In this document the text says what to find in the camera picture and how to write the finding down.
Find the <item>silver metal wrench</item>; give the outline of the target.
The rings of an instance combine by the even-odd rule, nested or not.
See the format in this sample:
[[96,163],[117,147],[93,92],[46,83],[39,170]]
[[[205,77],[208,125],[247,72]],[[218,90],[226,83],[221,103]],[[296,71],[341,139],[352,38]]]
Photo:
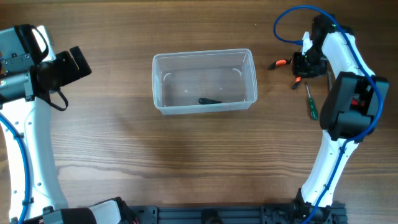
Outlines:
[[327,77],[328,77],[328,91],[331,91],[333,87],[333,74],[331,71],[328,71]]

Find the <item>black red screwdriver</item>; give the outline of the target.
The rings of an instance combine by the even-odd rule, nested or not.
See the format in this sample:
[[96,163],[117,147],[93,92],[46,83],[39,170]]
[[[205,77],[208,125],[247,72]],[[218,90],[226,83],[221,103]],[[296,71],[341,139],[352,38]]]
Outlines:
[[201,105],[211,105],[211,104],[219,104],[219,103],[221,103],[221,101],[212,100],[212,99],[209,99],[209,98],[199,98],[198,102]]

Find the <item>clear plastic container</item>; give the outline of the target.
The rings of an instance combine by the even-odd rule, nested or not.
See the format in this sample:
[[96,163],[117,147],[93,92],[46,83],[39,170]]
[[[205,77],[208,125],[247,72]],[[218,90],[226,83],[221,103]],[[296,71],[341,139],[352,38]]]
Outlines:
[[[154,106],[164,115],[246,110],[257,101],[249,49],[157,54],[152,61]],[[201,105],[199,98],[221,101]]]

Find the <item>red handle cutters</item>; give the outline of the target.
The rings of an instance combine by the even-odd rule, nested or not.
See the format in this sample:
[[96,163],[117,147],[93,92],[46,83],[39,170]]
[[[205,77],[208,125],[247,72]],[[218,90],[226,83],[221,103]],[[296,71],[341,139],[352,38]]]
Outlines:
[[353,106],[360,106],[360,107],[363,107],[365,105],[365,103],[363,101],[355,100],[355,99],[351,100],[351,104]]

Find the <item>green handle screwdriver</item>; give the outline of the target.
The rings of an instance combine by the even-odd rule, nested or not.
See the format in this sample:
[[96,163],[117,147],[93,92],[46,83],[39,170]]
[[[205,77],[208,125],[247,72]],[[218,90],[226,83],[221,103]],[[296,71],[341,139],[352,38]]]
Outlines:
[[305,83],[305,87],[306,87],[306,91],[307,91],[307,95],[308,95],[308,106],[310,109],[310,116],[313,120],[317,120],[318,119],[318,110],[316,108],[315,101],[311,96],[308,83]]

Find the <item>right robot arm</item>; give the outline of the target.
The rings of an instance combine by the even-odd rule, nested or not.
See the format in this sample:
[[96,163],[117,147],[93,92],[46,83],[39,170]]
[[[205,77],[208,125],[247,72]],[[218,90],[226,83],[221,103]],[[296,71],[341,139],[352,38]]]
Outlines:
[[335,82],[320,112],[320,150],[294,200],[291,217],[302,223],[325,222],[349,157],[376,127],[389,82],[375,76],[355,46],[353,31],[330,14],[314,17],[311,32],[300,43],[302,51],[294,53],[292,61],[294,75],[313,78],[331,69]]

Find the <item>orange black needle-nose pliers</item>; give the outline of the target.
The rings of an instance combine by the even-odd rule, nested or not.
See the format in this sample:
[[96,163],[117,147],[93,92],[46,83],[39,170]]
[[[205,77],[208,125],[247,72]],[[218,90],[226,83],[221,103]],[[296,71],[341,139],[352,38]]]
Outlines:
[[[272,64],[270,64],[268,66],[268,70],[275,70],[277,67],[280,67],[280,66],[283,66],[283,65],[291,65],[292,62],[293,62],[292,58],[280,59],[280,60],[277,60],[277,61],[273,62]],[[297,75],[294,70],[293,70],[293,74],[295,76],[295,81],[294,81],[294,84],[292,86],[292,89],[295,90],[300,85],[300,83],[302,81],[302,77]]]

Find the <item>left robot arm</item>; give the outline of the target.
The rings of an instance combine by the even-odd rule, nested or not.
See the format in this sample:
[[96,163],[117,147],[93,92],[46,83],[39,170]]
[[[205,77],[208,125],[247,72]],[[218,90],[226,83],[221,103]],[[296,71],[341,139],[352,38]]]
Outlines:
[[55,168],[51,94],[91,73],[79,47],[55,53],[44,27],[1,31],[1,129],[11,178],[11,223],[138,223],[119,197],[70,208]]

